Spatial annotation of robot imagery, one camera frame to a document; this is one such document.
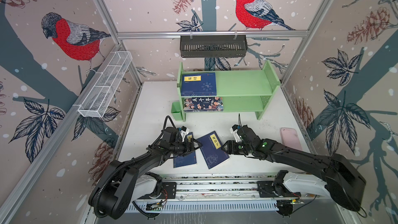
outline wallpaper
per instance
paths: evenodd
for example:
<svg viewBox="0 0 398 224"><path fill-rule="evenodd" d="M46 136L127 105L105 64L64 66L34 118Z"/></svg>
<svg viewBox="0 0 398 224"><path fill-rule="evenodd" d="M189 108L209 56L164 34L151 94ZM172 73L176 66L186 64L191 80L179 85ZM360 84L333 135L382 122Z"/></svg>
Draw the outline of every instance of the wallpaper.
<svg viewBox="0 0 398 224"><path fill-rule="evenodd" d="M269 60L282 77L301 38L248 38L245 57L182 58L180 39L123 40L142 81L177 80L179 62L185 70L262 69Z"/></svg>
<svg viewBox="0 0 398 224"><path fill-rule="evenodd" d="M321 0L104 0L119 32L307 29ZM257 8L266 2L265 9Z"/></svg>
<svg viewBox="0 0 398 224"><path fill-rule="evenodd" d="M116 155L137 89L127 72L101 120L79 115L18 209L13 224L80 222L87 214L84 208L91 191Z"/></svg>
<svg viewBox="0 0 398 224"><path fill-rule="evenodd" d="M398 223L396 0L335 0L286 84L319 154L366 179L362 223Z"/></svg>
<svg viewBox="0 0 398 224"><path fill-rule="evenodd" d="M1 0L0 30L2 204L114 44L92 0Z"/></svg>

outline pink phone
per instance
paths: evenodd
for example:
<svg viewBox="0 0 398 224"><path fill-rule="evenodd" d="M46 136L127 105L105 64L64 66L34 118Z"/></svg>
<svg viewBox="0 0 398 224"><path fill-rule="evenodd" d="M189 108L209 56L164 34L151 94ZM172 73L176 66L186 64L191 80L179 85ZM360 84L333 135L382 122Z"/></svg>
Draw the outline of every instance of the pink phone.
<svg viewBox="0 0 398 224"><path fill-rule="evenodd" d="M297 132L293 128L281 128L282 144L287 147L302 151Z"/></svg>

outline bird head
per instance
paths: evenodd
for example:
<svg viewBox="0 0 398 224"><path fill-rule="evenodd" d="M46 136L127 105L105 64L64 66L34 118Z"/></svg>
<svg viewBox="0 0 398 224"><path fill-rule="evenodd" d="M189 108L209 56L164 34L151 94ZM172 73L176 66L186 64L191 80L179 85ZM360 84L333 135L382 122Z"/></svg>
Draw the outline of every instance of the bird head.
<svg viewBox="0 0 398 224"><path fill-rule="evenodd" d="M57 13L50 12L43 17L41 20L41 27L43 28L43 33L46 38L52 37L57 38L57 29L55 25L60 21L62 17Z"/></svg>

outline green pen holder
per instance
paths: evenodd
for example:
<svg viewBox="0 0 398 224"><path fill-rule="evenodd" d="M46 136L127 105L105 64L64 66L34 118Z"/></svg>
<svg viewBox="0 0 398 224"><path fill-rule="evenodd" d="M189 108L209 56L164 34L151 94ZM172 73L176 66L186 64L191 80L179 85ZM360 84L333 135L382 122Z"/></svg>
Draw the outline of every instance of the green pen holder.
<svg viewBox="0 0 398 224"><path fill-rule="evenodd" d="M181 111L181 106L180 106L179 101L172 103L172 115L173 115L174 120L176 120L176 121L182 120L182 111Z"/></svg>

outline black metal basket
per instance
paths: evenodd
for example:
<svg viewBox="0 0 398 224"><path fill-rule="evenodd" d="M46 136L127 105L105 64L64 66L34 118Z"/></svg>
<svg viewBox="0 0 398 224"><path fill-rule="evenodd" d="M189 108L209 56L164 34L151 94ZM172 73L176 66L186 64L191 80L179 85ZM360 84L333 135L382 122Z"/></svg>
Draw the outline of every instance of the black metal basket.
<svg viewBox="0 0 398 224"><path fill-rule="evenodd" d="M181 36L181 57L244 57L248 50L246 35Z"/></svg>

